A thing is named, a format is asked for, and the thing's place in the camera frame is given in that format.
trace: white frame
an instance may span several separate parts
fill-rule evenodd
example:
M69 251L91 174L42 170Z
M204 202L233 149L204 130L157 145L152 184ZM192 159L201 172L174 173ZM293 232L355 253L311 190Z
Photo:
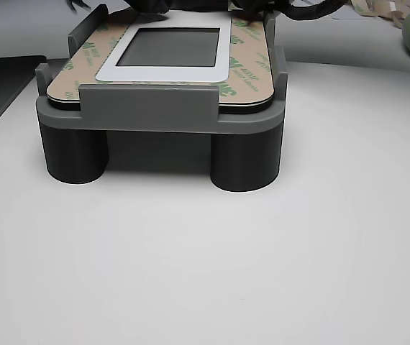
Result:
M139 23L135 21L117 43L96 74L99 81L150 81L184 83L218 83L229 77L229 51L231 36L231 13L192 11L169 11L168 19ZM117 66L133 37L139 29L150 28L207 28L219 29L217 56L213 67L176 66Z

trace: dark gray cylindrical leg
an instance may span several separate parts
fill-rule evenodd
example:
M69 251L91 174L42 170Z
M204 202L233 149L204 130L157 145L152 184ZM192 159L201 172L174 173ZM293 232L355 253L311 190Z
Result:
M56 129L40 125L50 175L64 183L88 183L99 178L109 160L105 131Z
M211 136L211 181L219 188L245 192L262 188L278 175L283 122L256 134Z

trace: gray screen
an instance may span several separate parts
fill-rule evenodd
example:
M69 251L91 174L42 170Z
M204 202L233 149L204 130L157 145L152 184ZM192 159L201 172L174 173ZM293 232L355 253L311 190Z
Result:
M139 29L118 66L214 67L219 29Z

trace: white desk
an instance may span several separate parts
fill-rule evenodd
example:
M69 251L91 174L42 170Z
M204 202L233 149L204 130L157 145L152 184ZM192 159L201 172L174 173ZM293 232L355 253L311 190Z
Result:
M410 344L410 74L288 70L281 173L252 193L166 134L59 183L31 83L0 118L0 344Z

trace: plastic stand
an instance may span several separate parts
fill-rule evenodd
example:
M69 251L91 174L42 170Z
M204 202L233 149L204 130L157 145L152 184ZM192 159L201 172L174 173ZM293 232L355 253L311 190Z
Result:
M70 56L107 19L96 8L68 37ZM274 47L275 17L264 13L275 93L254 114L224 114L218 86L80 85L80 110L60 110L47 97L52 76L36 69L36 102L48 172L65 183L99 178L109 159L106 131L206 133L211 135L211 181L229 191L262 188L278 175L287 72L281 47Z

